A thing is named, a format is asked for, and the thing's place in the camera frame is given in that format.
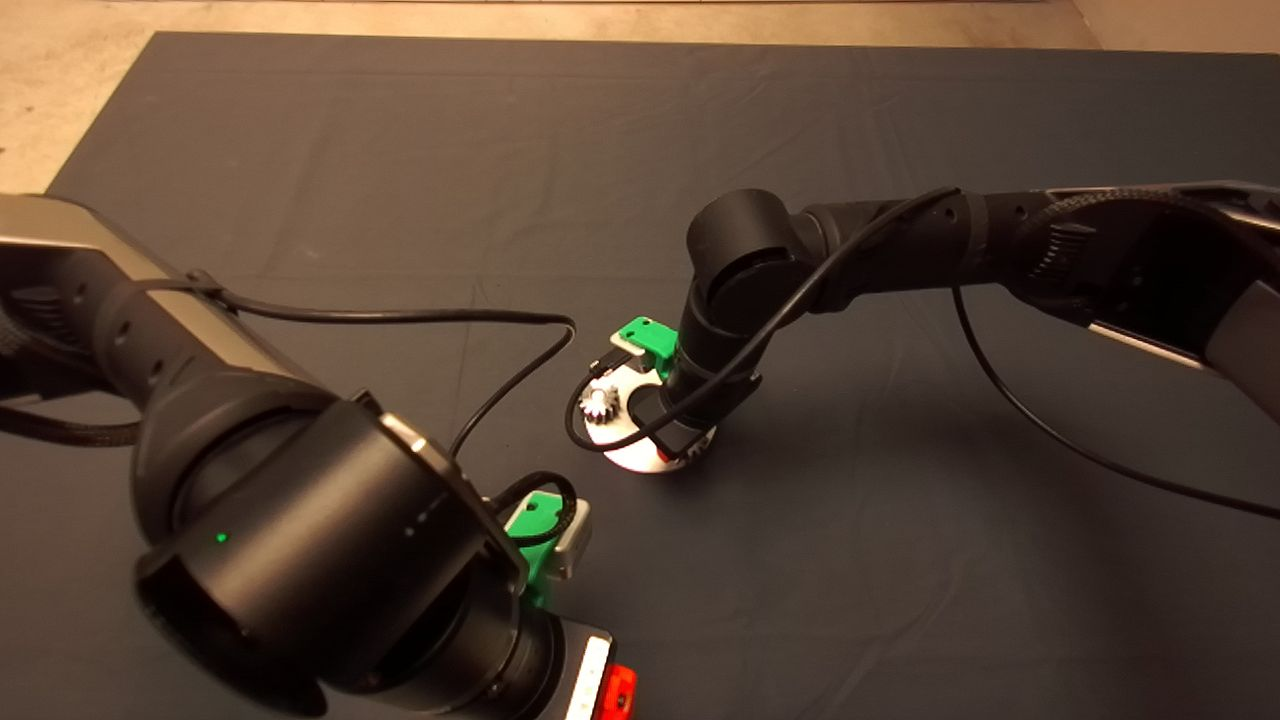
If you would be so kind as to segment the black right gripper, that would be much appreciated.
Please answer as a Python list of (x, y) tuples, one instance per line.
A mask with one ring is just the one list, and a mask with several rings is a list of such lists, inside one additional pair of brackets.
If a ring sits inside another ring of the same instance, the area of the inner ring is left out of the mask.
[(658, 386), (643, 386), (630, 396), (630, 418), (644, 429), (667, 413), (673, 418), (654, 430), (649, 439), (660, 464), (685, 460), (698, 452), (703, 441), (762, 383), (762, 375), (741, 372), (714, 383), (712, 372), (698, 365), (675, 365)]

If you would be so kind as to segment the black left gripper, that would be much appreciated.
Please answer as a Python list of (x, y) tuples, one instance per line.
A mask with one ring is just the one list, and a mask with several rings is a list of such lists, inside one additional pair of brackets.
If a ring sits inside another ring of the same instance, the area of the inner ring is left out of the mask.
[(553, 612), (524, 612), (495, 680), (451, 717), (630, 720), (637, 674), (613, 661), (609, 632)]

